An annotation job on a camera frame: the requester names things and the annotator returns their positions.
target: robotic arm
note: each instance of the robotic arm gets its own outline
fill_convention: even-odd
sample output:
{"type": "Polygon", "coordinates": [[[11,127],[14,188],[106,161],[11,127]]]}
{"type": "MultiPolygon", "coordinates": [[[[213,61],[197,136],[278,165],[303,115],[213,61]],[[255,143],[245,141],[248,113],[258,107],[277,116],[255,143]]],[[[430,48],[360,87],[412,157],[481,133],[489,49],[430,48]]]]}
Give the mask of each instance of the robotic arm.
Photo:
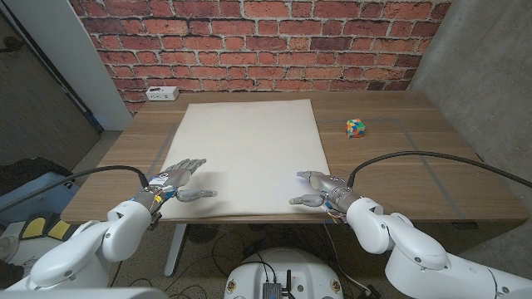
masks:
{"type": "Polygon", "coordinates": [[[318,207],[328,201],[346,214],[362,248],[381,254],[392,250],[386,266],[390,283],[414,298],[531,298],[532,281],[447,253],[431,236],[414,228],[400,213],[383,214],[380,204],[358,195],[343,179],[320,172],[298,172],[322,194],[290,199],[318,207]]]}
{"type": "Polygon", "coordinates": [[[107,213],[107,222],[81,225],[71,238],[42,256],[30,275],[8,291],[106,287],[111,262],[131,257],[147,228],[156,227],[168,199],[191,202],[216,196],[210,190],[178,190],[206,162],[183,160],[151,178],[148,187],[107,213]]]}

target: small white box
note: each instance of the small white box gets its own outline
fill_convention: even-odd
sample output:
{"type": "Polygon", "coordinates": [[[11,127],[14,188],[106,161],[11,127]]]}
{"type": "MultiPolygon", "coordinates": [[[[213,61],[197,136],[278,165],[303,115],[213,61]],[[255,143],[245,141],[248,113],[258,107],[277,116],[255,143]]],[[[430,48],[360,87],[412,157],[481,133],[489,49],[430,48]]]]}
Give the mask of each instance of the small white box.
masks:
{"type": "Polygon", "coordinates": [[[175,100],[179,94],[175,86],[152,86],[146,92],[148,100],[175,100]]]}

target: concrete wall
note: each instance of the concrete wall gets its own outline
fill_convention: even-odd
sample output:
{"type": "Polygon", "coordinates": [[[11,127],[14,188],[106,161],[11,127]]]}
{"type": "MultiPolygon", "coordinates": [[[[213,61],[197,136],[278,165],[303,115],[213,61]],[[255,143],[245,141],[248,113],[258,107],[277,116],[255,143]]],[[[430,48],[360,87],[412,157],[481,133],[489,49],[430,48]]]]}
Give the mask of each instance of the concrete wall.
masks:
{"type": "MultiPolygon", "coordinates": [[[[531,20],[531,1],[455,0],[409,87],[427,94],[486,163],[528,180],[531,20]]],[[[508,186],[532,213],[532,189],[508,186]]],[[[528,221],[461,256],[532,279],[530,236],[528,221]]]]}

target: rubik's cube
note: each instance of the rubik's cube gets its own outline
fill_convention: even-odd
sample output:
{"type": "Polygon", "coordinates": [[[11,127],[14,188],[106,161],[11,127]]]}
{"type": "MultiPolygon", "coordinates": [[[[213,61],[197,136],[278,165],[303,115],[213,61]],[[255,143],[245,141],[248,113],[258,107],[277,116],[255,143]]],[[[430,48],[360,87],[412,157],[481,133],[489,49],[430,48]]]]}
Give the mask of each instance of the rubik's cube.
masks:
{"type": "Polygon", "coordinates": [[[366,126],[359,120],[348,120],[346,124],[346,135],[349,138],[360,138],[364,134],[366,126]]]}

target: brick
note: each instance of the brick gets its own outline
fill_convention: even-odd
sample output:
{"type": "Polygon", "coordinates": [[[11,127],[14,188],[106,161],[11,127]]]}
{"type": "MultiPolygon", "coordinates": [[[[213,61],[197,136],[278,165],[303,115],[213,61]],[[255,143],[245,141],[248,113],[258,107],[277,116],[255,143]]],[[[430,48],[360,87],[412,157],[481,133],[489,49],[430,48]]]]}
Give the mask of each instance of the brick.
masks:
{"type": "Polygon", "coordinates": [[[162,63],[195,64],[196,56],[193,52],[162,52],[162,63]]]}
{"type": "Polygon", "coordinates": [[[382,16],[397,20],[426,19],[431,8],[430,2],[389,2],[382,16]]]}
{"type": "Polygon", "coordinates": [[[392,37],[409,37],[412,31],[412,23],[397,21],[392,24],[390,36],[392,37]]]}
{"type": "Polygon", "coordinates": [[[447,10],[451,6],[450,3],[441,3],[437,4],[431,12],[431,19],[442,20],[443,17],[447,14],[447,10]]]}
{"type": "Polygon", "coordinates": [[[172,70],[169,66],[135,66],[136,76],[172,76],[172,70]]]}
{"type": "Polygon", "coordinates": [[[189,32],[186,21],[181,20],[144,20],[144,25],[148,33],[185,35],[189,32]]]}
{"type": "Polygon", "coordinates": [[[199,52],[198,53],[199,63],[204,66],[217,66],[218,63],[218,53],[216,52],[199,52]]]}
{"type": "Polygon", "coordinates": [[[307,67],[306,78],[334,79],[342,75],[341,67],[307,67]]]}
{"type": "Polygon", "coordinates": [[[351,45],[348,37],[313,37],[310,43],[311,50],[347,50],[351,45]]]}
{"type": "Polygon", "coordinates": [[[282,78],[283,73],[282,67],[256,66],[248,69],[248,76],[252,78],[282,78]]]}
{"type": "Polygon", "coordinates": [[[246,77],[246,68],[245,67],[230,67],[229,68],[229,77],[231,77],[231,78],[245,78],[246,77]]]}
{"type": "Polygon", "coordinates": [[[246,21],[213,21],[213,34],[243,36],[255,33],[255,22],[246,21]]]}
{"type": "Polygon", "coordinates": [[[418,67],[421,62],[421,55],[399,54],[395,66],[418,67]]]}
{"type": "Polygon", "coordinates": [[[313,91],[328,91],[329,90],[329,80],[314,80],[313,81],[313,91]]]}
{"type": "Polygon", "coordinates": [[[341,21],[328,20],[323,24],[323,35],[340,35],[343,23],[341,21]]]}
{"type": "Polygon", "coordinates": [[[419,46],[417,46],[416,51],[419,53],[423,53],[426,50],[426,48],[429,46],[429,44],[431,44],[431,41],[432,41],[431,38],[421,40],[421,42],[419,43],[419,46]]]}
{"type": "Polygon", "coordinates": [[[88,2],[85,3],[85,11],[91,17],[105,17],[107,16],[106,9],[97,2],[88,2]]]}
{"type": "Polygon", "coordinates": [[[208,36],[210,34],[209,22],[191,21],[190,22],[190,33],[195,34],[195,35],[208,36]]]}
{"type": "Polygon", "coordinates": [[[361,68],[350,67],[343,71],[343,76],[347,79],[360,79],[363,72],[364,70],[361,68]]]}
{"type": "Polygon", "coordinates": [[[142,79],[113,79],[117,89],[122,90],[143,90],[146,84],[142,79]]]}
{"type": "Polygon", "coordinates": [[[310,2],[292,2],[292,17],[310,17],[312,10],[310,2]]]}
{"type": "Polygon", "coordinates": [[[105,49],[122,48],[122,45],[116,36],[100,36],[100,43],[105,49]]]}
{"type": "Polygon", "coordinates": [[[302,67],[290,67],[284,74],[286,79],[303,79],[305,77],[305,69],[302,67]]]}
{"type": "Polygon", "coordinates": [[[255,53],[221,53],[219,61],[226,65],[255,64],[257,63],[257,55],[255,53]]]}
{"type": "Polygon", "coordinates": [[[109,52],[101,52],[99,51],[98,54],[100,54],[100,58],[103,61],[103,63],[111,63],[111,64],[131,64],[131,63],[137,63],[135,54],[130,51],[109,51],[109,52]]]}
{"type": "Polygon", "coordinates": [[[322,29],[320,21],[281,21],[279,32],[289,35],[315,35],[322,29]]]}
{"type": "Polygon", "coordinates": [[[140,20],[120,20],[120,22],[122,23],[122,26],[128,34],[138,34],[146,32],[140,20]]]}
{"type": "Polygon", "coordinates": [[[177,86],[186,91],[198,91],[201,89],[200,80],[197,79],[165,79],[166,86],[177,86]]]}
{"type": "Polygon", "coordinates": [[[174,8],[177,17],[219,17],[217,2],[174,2],[174,8]]]}
{"type": "Polygon", "coordinates": [[[358,17],[358,3],[329,2],[314,3],[315,17],[358,17]]]}
{"type": "Polygon", "coordinates": [[[416,74],[416,70],[417,69],[406,70],[405,71],[405,75],[402,78],[403,79],[411,79],[411,78],[413,78],[414,74],[416,74]]]}
{"type": "Polygon", "coordinates": [[[333,65],[335,61],[334,53],[318,53],[319,65],[333,65]]]}
{"type": "Polygon", "coordinates": [[[288,17],[288,7],[283,2],[244,2],[246,17],[288,17]]]}
{"type": "Polygon", "coordinates": [[[278,35],[277,21],[259,21],[260,35],[278,35]]]}
{"type": "Polygon", "coordinates": [[[413,37],[433,37],[438,30],[440,23],[433,22],[416,22],[411,35],[413,37]]]}
{"type": "Polygon", "coordinates": [[[246,37],[249,50],[281,51],[286,50],[286,41],[279,37],[246,37]]]}
{"type": "Polygon", "coordinates": [[[221,90],[253,90],[254,84],[253,80],[243,80],[243,79],[236,79],[236,80],[222,80],[220,82],[220,89],[221,90]]]}
{"type": "Polygon", "coordinates": [[[83,22],[83,26],[89,33],[126,33],[120,21],[115,18],[83,18],[81,21],[83,22]]]}
{"type": "Polygon", "coordinates": [[[202,80],[204,91],[219,91],[218,80],[202,80]]]}
{"type": "Polygon", "coordinates": [[[212,67],[212,66],[192,66],[190,73],[193,77],[198,78],[225,78],[227,71],[224,67],[212,67]]]}
{"type": "Polygon", "coordinates": [[[382,3],[365,3],[360,10],[360,17],[376,18],[382,14],[382,3]]]}
{"type": "Polygon", "coordinates": [[[257,91],[271,91],[272,89],[273,89],[273,81],[257,80],[257,91]]]}
{"type": "Polygon", "coordinates": [[[165,49],[181,49],[183,47],[181,37],[163,37],[162,42],[165,49]]]}
{"type": "Polygon", "coordinates": [[[352,41],[351,50],[368,51],[373,44],[372,38],[355,38],[352,41]]]}
{"type": "Polygon", "coordinates": [[[277,64],[277,54],[267,53],[267,52],[260,52],[259,53],[259,61],[260,61],[261,64],[264,64],[264,65],[277,64]]]}
{"type": "Polygon", "coordinates": [[[373,51],[413,51],[417,40],[394,40],[378,38],[373,45],[373,51]]]}
{"type": "Polygon", "coordinates": [[[145,102],[146,93],[144,91],[124,91],[125,100],[131,102],[145,102]]]}
{"type": "Polygon", "coordinates": [[[158,63],[157,55],[154,52],[137,52],[136,56],[139,57],[140,63],[158,63]]]}
{"type": "Polygon", "coordinates": [[[81,6],[79,0],[70,0],[70,5],[72,5],[72,8],[74,8],[74,12],[76,12],[76,15],[79,17],[85,16],[85,10],[81,6]]]}
{"type": "Polygon", "coordinates": [[[372,66],[376,57],[375,54],[343,53],[338,54],[338,64],[344,66],[372,66]]]}
{"type": "Polygon", "coordinates": [[[167,1],[150,1],[151,12],[157,17],[171,17],[174,15],[167,1]]]}
{"type": "Polygon", "coordinates": [[[240,50],[244,47],[243,37],[226,37],[225,49],[226,50],[240,50]]]}
{"type": "Polygon", "coordinates": [[[163,78],[146,78],[145,81],[148,86],[166,86],[163,78]]]}
{"type": "Polygon", "coordinates": [[[356,20],[347,22],[343,28],[344,35],[384,37],[390,26],[388,21],[356,20]]]}
{"type": "Polygon", "coordinates": [[[224,48],[220,37],[183,37],[183,46],[190,50],[220,50],[224,48]]]}
{"type": "Polygon", "coordinates": [[[369,81],[367,89],[369,91],[382,91],[384,85],[386,85],[386,82],[384,81],[369,81]]]}
{"type": "Polygon", "coordinates": [[[394,81],[388,83],[384,88],[385,91],[405,91],[410,85],[410,81],[394,81]]]}
{"type": "Polygon", "coordinates": [[[134,50],[159,50],[160,41],[158,37],[120,37],[122,46],[125,49],[134,50]]]}
{"type": "Polygon", "coordinates": [[[149,16],[151,14],[148,2],[105,0],[105,3],[110,16],[131,17],[149,16]]]}
{"type": "Polygon", "coordinates": [[[377,64],[379,66],[393,66],[396,61],[396,56],[392,54],[379,54],[377,64]]]}
{"type": "Polygon", "coordinates": [[[220,1],[219,12],[222,17],[242,17],[238,1],[220,1]]]}
{"type": "Polygon", "coordinates": [[[174,76],[178,78],[190,78],[192,76],[187,66],[172,66],[172,71],[174,71],[174,76]]]}
{"type": "Polygon", "coordinates": [[[367,88],[367,81],[331,81],[331,91],[364,91],[367,88]]]}
{"type": "Polygon", "coordinates": [[[100,41],[95,36],[91,36],[91,42],[96,49],[101,49],[100,41]]]}
{"type": "Polygon", "coordinates": [[[279,64],[286,66],[312,66],[316,64],[316,53],[282,53],[279,64]]]}
{"type": "Polygon", "coordinates": [[[310,81],[276,80],[275,89],[277,91],[308,91],[310,90],[310,81]]]}
{"type": "Polygon", "coordinates": [[[308,38],[290,38],[289,48],[290,51],[307,51],[308,45],[310,44],[310,39],[308,38]]]}
{"type": "Polygon", "coordinates": [[[403,71],[385,68],[370,68],[364,71],[366,79],[401,79],[403,71]]]}
{"type": "Polygon", "coordinates": [[[115,71],[113,71],[113,68],[111,66],[105,65],[107,73],[109,73],[109,76],[116,76],[115,71]]]}

